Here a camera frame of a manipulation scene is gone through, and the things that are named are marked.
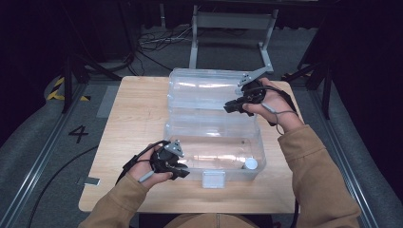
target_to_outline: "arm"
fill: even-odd
[[[275,86],[267,79],[264,85]],[[275,91],[267,91],[264,102],[276,112],[291,110]],[[261,104],[245,104],[247,111],[260,114],[283,128],[278,139],[293,172],[293,190],[300,205],[297,227],[358,227],[360,209],[350,196],[335,163],[317,134],[290,112],[270,113]]]
[[[159,146],[156,146],[148,150],[139,160],[149,160],[158,148]],[[91,214],[79,225],[79,228],[127,228],[131,218],[144,202],[148,190],[155,184],[172,177],[172,173],[158,173],[139,183],[138,180],[149,171],[151,171],[149,162],[137,162],[118,184],[97,202]]]

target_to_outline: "brown sweatshirt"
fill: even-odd
[[[325,146],[304,125],[278,138],[293,172],[293,190],[300,204],[297,227],[359,227],[360,209],[350,196]],[[102,197],[79,228],[124,227],[144,202],[148,189],[130,175]],[[257,227],[246,218],[225,214],[185,214],[167,227]]]

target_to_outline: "transparent box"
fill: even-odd
[[[266,165],[256,116],[223,108],[240,96],[243,73],[177,68],[169,75],[164,137],[181,142],[187,180],[202,181],[203,173],[216,170],[224,172],[225,181],[252,181]]]

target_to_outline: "gray carpet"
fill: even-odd
[[[297,64],[315,32],[313,29],[274,31],[268,48],[275,70],[275,74],[269,76],[270,79],[279,80],[284,73],[297,70]],[[254,70],[262,67],[262,60],[257,48],[260,37],[263,37],[260,31],[241,32],[237,33],[237,36],[234,33],[219,30],[206,31],[200,37],[198,68]],[[162,50],[145,52],[145,54],[166,67],[188,67],[190,42],[184,40]],[[137,59],[132,64],[137,73],[163,77],[170,73],[168,69],[157,65],[143,55],[137,54],[137,56],[140,60]],[[121,76],[132,75],[128,69],[120,70],[117,73]],[[303,80],[296,80],[294,83],[300,84],[303,83]],[[13,227],[27,226],[29,215],[40,192],[59,168],[74,156],[99,143],[118,85],[119,83],[111,82],[102,75],[92,77],[83,94],[90,96],[90,101],[78,102],[74,107],[54,145],[46,168],[27,203],[23,205],[21,214],[16,217]],[[49,82],[49,88],[52,87],[53,82]],[[332,139],[320,119],[321,113],[317,112],[314,106],[312,94],[299,85],[293,85],[293,90],[305,122],[317,132],[330,153],[336,153]],[[43,108],[27,119],[0,149],[0,196],[2,196],[0,215],[6,214],[25,175],[32,167],[55,123],[60,118],[62,108],[62,101],[48,101]],[[330,124],[354,169],[378,226],[401,227],[403,224],[402,204],[377,170],[334,87],[330,115]],[[77,143],[78,137],[70,136],[68,133],[81,125],[86,128],[85,132],[88,135],[83,136]],[[77,180],[87,175],[95,153],[96,150],[93,150],[83,155],[56,177],[42,197],[31,227],[76,227],[87,216],[78,209],[78,201],[84,186],[77,184]],[[273,215],[273,219],[279,221],[282,227],[289,227],[292,215]],[[132,225],[136,226],[136,224],[137,220],[134,219]]]

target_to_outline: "person's left hand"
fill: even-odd
[[[145,152],[141,157],[138,159],[137,162],[131,169],[127,172],[131,177],[133,177],[136,181],[138,181],[142,176],[152,171],[151,165],[148,161],[141,161],[141,160],[150,160],[151,155],[154,151],[157,151],[160,148],[159,145],[154,146],[153,148],[149,149]],[[172,177],[171,172],[167,173],[154,173],[150,178],[142,182],[142,185],[148,189],[154,186],[157,183],[164,182],[169,180]]]

